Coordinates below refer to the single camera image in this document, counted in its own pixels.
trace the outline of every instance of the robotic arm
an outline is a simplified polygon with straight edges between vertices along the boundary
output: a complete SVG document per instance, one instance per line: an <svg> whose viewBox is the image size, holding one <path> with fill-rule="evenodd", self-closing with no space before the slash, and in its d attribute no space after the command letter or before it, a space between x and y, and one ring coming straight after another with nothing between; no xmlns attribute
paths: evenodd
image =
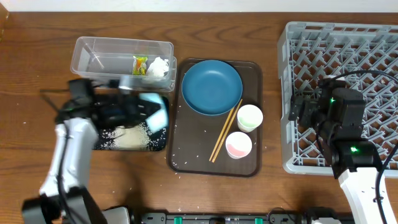
<svg viewBox="0 0 398 224"><path fill-rule="evenodd" d="M379 184L376 181L382 171L377 149L372 142L361 137L366 106L362 93L345 88L344 80L326 78L320 80L318 86L322 89L319 99L292 97L289 120L298 118L300 126L315 130L318 148L339 180L355 223L383 223L378 198L382 200L381 210L387 223L397 223L386 193L384 176L381 176Z"/></svg>
<svg viewBox="0 0 398 224"><path fill-rule="evenodd" d="M52 223L61 215L72 224L128 224L127 208L102 212L88 193L91 152L98 129L135 126L146 121L151 132L168 125L164 102L156 93L139 96L119 94L99 102L90 80L69 82L71 100L55 119L57 143L40 197L26 200L22 207L25 223Z"/></svg>

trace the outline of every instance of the plastic bin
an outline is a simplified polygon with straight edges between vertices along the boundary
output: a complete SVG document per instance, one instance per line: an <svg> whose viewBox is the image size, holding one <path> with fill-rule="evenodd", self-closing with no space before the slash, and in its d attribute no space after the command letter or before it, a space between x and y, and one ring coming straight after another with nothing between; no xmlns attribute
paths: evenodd
<svg viewBox="0 0 398 224"><path fill-rule="evenodd" d="M398 78L398 26L290 22L278 41L282 85L282 163L293 174L333 175L315 144L315 131L289 121L292 95L318 98L318 77L355 70L380 70ZM363 138L384 161L398 143L398 90L390 79L371 74L346 77L364 95ZM398 178L398 153L384 172Z"/></svg>
<svg viewBox="0 0 398 224"><path fill-rule="evenodd" d="M131 75L136 90L173 91L176 75L174 47L170 42L106 37L79 37L73 52L70 70L83 78L99 83ZM132 75L133 56L146 56L147 68L155 60L169 60L169 72L164 77Z"/></svg>

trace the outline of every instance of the clear plastic container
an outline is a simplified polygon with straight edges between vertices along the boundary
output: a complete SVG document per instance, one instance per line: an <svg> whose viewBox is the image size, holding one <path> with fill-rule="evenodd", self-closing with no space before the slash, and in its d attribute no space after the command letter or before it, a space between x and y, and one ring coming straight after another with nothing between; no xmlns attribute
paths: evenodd
<svg viewBox="0 0 398 224"><path fill-rule="evenodd" d="M98 83L119 80L131 75L133 87L137 90L173 91L177 62L170 42L133 40L106 37L79 37L73 52L70 70L83 78ZM155 60L169 60L169 72L164 77L133 75L133 56L148 57L147 68Z"/></svg>

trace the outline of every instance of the pair of chopsticks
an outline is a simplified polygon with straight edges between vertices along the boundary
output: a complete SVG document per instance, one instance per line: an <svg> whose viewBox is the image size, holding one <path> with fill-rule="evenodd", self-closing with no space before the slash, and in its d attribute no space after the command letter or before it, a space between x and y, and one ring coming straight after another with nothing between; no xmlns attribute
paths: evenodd
<svg viewBox="0 0 398 224"><path fill-rule="evenodd" d="M213 152L211 153L211 156L210 156L209 161L211 161L211 162L216 161L216 158L217 158L217 156L218 156L218 153L220 152L220 149L221 149L221 147L222 147L222 145L223 145L223 142L224 142L224 140L225 140L225 137L226 137L226 135L228 134L228 131L229 131L229 129L230 129L232 123L234 122L236 113L238 112L238 109L239 109L239 107L241 106L241 103L242 103L242 99L241 99L241 101L239 101L239 103L238 103L236 109L235 109L235 107L234 107L234 108L231 109L231 111L229 111L228 117L226 118L226 121L225 121L225 124L224 124L224 126L223 126L223 129L221 130L220 136L218 136L216 145L214 146L214 149L213 149Z"/></svg>

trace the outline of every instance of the brown tray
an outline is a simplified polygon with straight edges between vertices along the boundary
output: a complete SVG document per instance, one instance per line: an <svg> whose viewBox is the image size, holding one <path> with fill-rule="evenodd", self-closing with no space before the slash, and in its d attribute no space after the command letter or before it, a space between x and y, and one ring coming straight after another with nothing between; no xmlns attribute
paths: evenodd
<svg viewBox="0 0 398 224"><path fill-rule="evenodd" d="M203 59L187 59L178 71L174 106L171 113L175 120L170 127L167 163L175 172L194 174L227 175L252 177L261 168L262 126L248 133L252 151L242 159L232 159L226 152L225 141L214 163L209 161L211 152L220 135L228 113L219 116L206 116L195 112L183 99L181 83L184 75L194 64ZM242 104L253 104L261 108L262 72L253 62L225 61L239 73L243 83ZM229 133L239 131L234 119Z"/></svg>

